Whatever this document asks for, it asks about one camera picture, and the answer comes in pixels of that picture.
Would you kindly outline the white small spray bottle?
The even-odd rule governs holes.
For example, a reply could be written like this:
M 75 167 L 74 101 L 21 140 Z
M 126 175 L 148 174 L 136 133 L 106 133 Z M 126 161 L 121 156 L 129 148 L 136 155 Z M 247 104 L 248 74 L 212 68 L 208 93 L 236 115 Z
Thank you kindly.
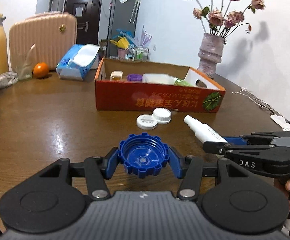
M 203 124 L 202 122 L 191 117 L 190 115 L 185 116 L 184 122 L 194 132 L 195 137 L 202 144 L 207 141 L 227 143 L 227 141 L 221 135 L 219 135 L 214 129 L 212 129 L 207 124 Z

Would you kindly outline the blue bottle cap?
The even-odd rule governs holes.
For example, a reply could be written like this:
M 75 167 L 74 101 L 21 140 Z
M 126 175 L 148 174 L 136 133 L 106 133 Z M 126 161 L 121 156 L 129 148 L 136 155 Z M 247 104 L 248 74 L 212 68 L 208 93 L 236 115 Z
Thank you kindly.
M 169 162 L 169 147 L 158 136 L 131 134 L 120 142 L 118 158 L 127 174 L 157 176 Z

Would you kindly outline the white lid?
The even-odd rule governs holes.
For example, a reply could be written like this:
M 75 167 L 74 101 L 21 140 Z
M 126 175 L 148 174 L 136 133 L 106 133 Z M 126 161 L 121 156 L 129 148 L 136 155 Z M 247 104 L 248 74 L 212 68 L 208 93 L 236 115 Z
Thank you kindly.
M 138 128 L 143 130 L 152 130 L 155 129 L 158 125 L 158 122 L 149 114 L 142 114 L 137 117 L 136 125 Z

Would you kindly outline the white ridged bottle cap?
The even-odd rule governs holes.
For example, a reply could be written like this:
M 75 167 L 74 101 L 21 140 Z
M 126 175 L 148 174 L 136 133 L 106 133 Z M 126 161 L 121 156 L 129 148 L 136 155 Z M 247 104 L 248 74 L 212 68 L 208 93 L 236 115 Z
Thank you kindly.
M 166 108 L 156 108 L 153 110 L 152 117 L 158 124 L 168 124 L 171 121 L 172 113 Z

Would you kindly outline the green spray bottle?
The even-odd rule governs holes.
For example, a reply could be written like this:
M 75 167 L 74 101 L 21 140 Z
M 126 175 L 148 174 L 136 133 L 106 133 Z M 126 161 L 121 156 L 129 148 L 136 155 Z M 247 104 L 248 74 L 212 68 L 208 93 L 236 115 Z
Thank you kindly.
M 175 86 L 182 86 L 182 87 L 194 87 L 192 84 L 190 84 L 189 82 L 183 80 L 183 79 L 178 79 L 175 78 L 174 79 L 174 85 Z

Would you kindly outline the white charger plug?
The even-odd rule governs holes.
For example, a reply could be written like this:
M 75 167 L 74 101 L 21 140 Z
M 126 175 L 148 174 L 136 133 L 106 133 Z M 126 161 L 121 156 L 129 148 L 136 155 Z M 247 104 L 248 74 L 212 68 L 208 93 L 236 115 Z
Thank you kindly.
M 110 80 L 111 81 L 121 81 L 123 79 L 123 72 L 116 70 L 113 71 L 110 75 Z

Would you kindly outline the purple bottle cap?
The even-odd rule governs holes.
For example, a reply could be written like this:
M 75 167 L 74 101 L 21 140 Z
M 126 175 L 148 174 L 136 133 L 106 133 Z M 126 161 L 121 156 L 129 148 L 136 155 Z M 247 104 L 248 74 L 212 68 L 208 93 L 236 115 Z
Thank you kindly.
M 129 74 L 127 76 L 128 81 L 133 81 L 133 82 L 141 82 L 142 81 L 142 75 L 140 74 Z

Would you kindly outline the translucent plastic container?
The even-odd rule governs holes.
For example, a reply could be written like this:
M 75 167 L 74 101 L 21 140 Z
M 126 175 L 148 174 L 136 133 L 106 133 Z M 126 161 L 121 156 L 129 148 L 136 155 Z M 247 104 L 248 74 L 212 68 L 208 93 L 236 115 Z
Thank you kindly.
M 174 85 L 177 79 L 177 77 L 173 77 L 168 74 L 146 73 L 142 75 L 143 83 Z

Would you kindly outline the white tissue paper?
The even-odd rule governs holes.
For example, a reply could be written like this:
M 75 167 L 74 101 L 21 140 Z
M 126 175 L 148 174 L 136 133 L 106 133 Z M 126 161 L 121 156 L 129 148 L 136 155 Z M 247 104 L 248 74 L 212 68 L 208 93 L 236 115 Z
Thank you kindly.
M 270 115 L 270 119 L 274 121 L 285 132 L 290 132 L 290 123 L 283 117 L 276 114 Z

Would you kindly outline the red cardboard box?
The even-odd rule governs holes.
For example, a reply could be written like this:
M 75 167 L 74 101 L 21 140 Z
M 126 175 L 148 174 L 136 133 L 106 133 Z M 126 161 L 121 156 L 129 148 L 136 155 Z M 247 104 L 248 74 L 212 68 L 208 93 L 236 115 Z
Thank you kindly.
M 122 71 L 121 81 L 111 81 L 113 71 Z M 194 87 L 128 81 L 129 74 L 168 74 Z M 151 111 L 167 108 L 180 112 L 216 113 L 226 89 L 202 72 L 187 66 L 155 62 L 102 59 L 95 75 L 98 110 Z

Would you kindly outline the pink textured vase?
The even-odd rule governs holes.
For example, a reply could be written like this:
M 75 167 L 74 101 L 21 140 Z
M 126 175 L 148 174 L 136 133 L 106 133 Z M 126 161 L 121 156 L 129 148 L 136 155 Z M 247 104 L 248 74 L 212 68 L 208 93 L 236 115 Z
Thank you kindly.
M 217 64 L 221 63 L 225 39 L 221 36 L 204 33 L 198 57 L 198 70 L 213 79 Z

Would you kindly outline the blue tissue pack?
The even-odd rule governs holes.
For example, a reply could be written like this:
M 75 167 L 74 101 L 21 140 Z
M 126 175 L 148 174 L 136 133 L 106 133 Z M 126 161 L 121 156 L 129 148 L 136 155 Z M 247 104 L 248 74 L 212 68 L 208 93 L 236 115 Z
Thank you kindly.
M 60 79 L 83 81 L 90 70 L 98 68 L 100 46 L 75 44 L 58 63 L 56 71 Z

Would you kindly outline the orange fruit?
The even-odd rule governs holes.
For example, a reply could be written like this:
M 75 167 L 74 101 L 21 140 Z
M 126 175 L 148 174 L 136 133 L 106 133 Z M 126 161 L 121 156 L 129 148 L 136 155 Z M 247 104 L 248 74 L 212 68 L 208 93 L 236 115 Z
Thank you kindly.
M 46 63 L 40 62 L 35 65 L 33 68 L 33 76 L 37 79 L 42 79 L 48 76 L 49 67 Z

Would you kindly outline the dried pink roses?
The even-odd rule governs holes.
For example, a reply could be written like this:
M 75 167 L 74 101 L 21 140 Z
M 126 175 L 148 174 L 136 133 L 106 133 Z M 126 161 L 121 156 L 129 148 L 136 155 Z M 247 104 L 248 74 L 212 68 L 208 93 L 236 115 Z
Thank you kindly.
M 251 24 L 244 23 L 245 12 L 249 10 L 255 13 L 257 10 L 265 9 L 264 0 L 251 0 L 242 11 L 230 11 L 230 5 L 241 0 L 221 0 L 220 7 L 216 7 L 214 0 L 210 0 L 210 4 L 207 6 L 203 6 L 199 0 L 192 1 L 198 5 L 197 8 L 193 9 L 193 16 L 201 22 L 203 31 L 223 39 L 244 25 L 248 27 L 246 32 L 250 33 Z

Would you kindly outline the clear drinking glass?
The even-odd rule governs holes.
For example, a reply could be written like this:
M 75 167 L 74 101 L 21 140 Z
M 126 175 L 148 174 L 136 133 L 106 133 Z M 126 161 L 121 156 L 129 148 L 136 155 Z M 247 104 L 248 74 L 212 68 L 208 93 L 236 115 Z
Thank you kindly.
M 29 51 L 24 55 L 19 55 L 18 62 L 16 64 L 16 73 L 18 75 L 18 79 L 29 80 L 32 78 L 33 72 L 33 62 L 34 62 L 34 52 L 35 52 L 35 44 L 31 46 Z

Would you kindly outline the pink ribbed suitcase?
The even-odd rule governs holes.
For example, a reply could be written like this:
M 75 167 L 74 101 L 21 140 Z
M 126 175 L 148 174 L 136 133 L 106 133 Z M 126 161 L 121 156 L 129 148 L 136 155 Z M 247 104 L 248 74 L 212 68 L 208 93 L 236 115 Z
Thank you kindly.
M 15 70 L 29 54 L 34 65 L 44 62 L 55 70 L 76 39 L 77 20 L 67 12 L 46 12 L 16 22 L 9 30 L 10 67 Z

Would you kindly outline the grey refrigerator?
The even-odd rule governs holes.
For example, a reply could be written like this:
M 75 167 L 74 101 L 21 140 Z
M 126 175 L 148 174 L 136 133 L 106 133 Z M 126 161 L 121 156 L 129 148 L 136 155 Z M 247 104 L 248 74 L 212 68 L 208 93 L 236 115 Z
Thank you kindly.
M 111 0 L 105 57 L 117 57 L 117 47 L 110 40 L 117 40 L 120 31 L 134 37 L 141 0 Z

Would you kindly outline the dark brown door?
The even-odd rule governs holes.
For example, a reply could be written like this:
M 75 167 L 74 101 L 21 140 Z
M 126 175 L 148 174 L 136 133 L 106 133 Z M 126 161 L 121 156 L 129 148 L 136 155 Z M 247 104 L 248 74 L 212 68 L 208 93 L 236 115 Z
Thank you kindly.
M 77 20 L 77 44 L 98 44 L 102 0 L 65 0 L 64 12 Z

